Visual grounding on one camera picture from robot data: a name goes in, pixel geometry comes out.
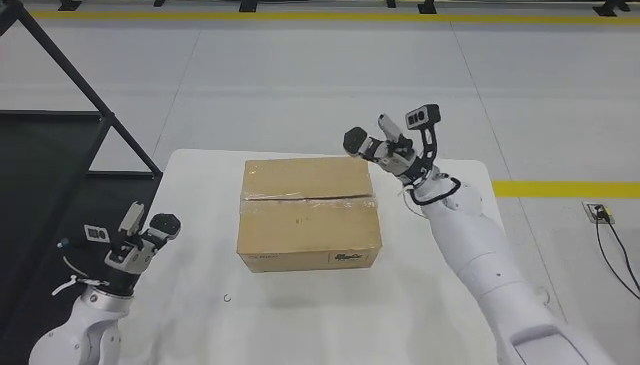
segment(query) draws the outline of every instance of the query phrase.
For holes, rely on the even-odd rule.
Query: yellow floor line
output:
[[[640,199],[640,182],[570,182],[495,180],[497,197],[587,197]]]
[[[640,18],[598,16],[524,15],[421,15],[406,13],[341,12],[128,12],[128,11],[33,11],[39,19],[138,20],[138,21],[353,21],[353,22],[476,22],[569,25],[640,25]]]

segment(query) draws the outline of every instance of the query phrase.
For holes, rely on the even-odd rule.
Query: robot camera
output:
[[[440,122],[440,108],[438,104],[423,105],[405,115],[407,129],[421,130]]]
[[[347,154],[355,157],[360,154],[360,148],[367,140],[367,132],[360,127],[354,127],[344,134],[344,141],[342,143],[342,147],[347,152]]]
[[[157,214],[149,222],[153,234],[160,235],[166,240],[173,240],[180,233],[180,221],[173,214]]]

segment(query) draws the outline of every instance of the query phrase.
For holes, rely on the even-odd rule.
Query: label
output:
[[[362,252],[332,252],[329,254],[330,264],[340,264],[345,262],[365,262],[369,258],[369,253]]]
[[[278,258],[278,254],[245,255],[244,258],[247,261],[256,262]]]
[[[109,243],[109,232],[107,229],[98,226],[84,225],[84,234],[89,241],[97,243]]]

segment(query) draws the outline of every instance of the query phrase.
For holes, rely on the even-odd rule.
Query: cardboard box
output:
[[[238,254],[252,272],[365,268],[382,241],[365,161],[247,161]]]

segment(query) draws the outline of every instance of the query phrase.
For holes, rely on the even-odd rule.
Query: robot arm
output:
[[[409,189],[412,200],[429,219],[445,261],[478,302],[495,336],[498,362],[613,364],[594,339],[557,319],[536,299],[518,270],[504,232],[483,215],[480,193],[434,166],[438,106],[411,111],[406,121],[409,129],[421,132],[422,157],[386,115],[378,122],[386,141],[354,128],[345,134],[344,148],[352,156],[380,165]]]
[[[85,292],[76,299],[67,322],[38,340],[31,351],[29,365],[116,365],[120,358],[118,320],[129,314],[133,288],[151,259],[178,236],[180,221],[170,214],[158,214],[149,228],[141,230],[144,206],[133,203],[118,233],[107,238],[106,229],[85,228],[87,239],[110,242],[104,258],[109,267],[106,280],[82,279],[73,275],[52,294],[75,284],[85,283]],[[68,240],[58,247],[65,248]],[[73,267],[75,272],[84,273]]]

